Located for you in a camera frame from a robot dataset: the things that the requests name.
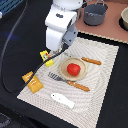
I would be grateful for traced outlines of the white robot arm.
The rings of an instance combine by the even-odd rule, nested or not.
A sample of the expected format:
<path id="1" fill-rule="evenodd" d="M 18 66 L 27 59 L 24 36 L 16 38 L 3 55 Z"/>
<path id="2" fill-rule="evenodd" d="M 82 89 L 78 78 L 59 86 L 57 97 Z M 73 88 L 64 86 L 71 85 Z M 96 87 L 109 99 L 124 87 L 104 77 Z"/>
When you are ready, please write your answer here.
<path id="1" fill-rule="evenodd" d="M 80 14 L 83 0 L 53 0 L 45 19 L 46 47 L 57 51 L 62 43 L 71 46 L 78 31 L 75 22 Z"/>

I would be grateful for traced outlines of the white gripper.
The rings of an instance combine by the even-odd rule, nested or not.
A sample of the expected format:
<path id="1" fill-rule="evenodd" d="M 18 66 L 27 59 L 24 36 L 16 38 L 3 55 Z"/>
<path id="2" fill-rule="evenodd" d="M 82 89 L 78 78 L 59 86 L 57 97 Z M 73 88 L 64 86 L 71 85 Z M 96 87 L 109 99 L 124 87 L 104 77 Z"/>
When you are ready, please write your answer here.
<path id="1" fill-rule="evenodd" d="M 62 43 L 71 46 L 77 36 L 75 21 L 77 13 L 58 8 L 54 4 L 46 17 L 46 47 L 57 51 Z"/>

